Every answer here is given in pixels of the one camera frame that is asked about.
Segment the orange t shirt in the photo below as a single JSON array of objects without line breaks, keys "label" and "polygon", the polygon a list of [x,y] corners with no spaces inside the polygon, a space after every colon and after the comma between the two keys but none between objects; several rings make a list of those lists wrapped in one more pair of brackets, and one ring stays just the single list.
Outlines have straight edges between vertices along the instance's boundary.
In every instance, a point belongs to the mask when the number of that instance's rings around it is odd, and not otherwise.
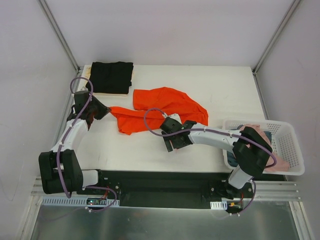
[{"label": "orange t shirt", "polygon": [[117,120],[118,131],[122,134],[131,135],[147,131],[144,116],[152,130],[160,128],[164,121],[163,114],[178,114],[182,122],[190,120],[206,126],[209,124],[207,110],[185,92],[174,88],[135,89],[132,102],[133,109],[120,106],[110,108],[110,113]]}]

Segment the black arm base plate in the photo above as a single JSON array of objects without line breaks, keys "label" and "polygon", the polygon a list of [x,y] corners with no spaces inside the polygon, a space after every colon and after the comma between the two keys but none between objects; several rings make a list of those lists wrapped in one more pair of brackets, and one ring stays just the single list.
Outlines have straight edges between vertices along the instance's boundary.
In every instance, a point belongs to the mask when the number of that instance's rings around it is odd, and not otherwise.
[{"label": "black arm base plate", "polygon": [[209,209],[211,202],[227,198],[228,173],[99,170],[95,188],[79,195],[104,195],[103,187],[116,192],[109,199],[122,207]]}]

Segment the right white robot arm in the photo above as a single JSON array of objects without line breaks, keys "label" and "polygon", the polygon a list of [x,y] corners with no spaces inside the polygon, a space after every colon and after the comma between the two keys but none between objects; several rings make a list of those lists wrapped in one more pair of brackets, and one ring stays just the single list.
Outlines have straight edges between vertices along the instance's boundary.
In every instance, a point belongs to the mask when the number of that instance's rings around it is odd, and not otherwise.
[{"label": "right white robot arm", "polygon": [[214,188],[220,196],[228,199],[237,197],[247,182],[263,174],[273,152],[269,143],[249,126],[242,130],[223,130],[192,120],[180,123],[167,117],[160,125],[160,129],[169,152],[192,144],[200,144],[233,154],[237,166],[221,186]]}]

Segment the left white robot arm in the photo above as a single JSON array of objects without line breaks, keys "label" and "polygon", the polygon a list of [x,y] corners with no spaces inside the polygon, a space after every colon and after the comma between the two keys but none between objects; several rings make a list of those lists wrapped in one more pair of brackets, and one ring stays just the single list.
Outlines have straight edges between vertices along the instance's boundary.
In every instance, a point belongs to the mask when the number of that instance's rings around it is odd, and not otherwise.
[{"label": "left white robot arm", "polygon": [[67,118],[65,130],[50,151],[38,157],[42,189],[45,194],[89,190],[99,195],[105,191],[106,183],[99,178],[96,169],[82,170],[77,158],[78,147],[90,130],[94,120],[101,120],[111,109],[102,104],[87,90],[74,93],[74,105]]}]

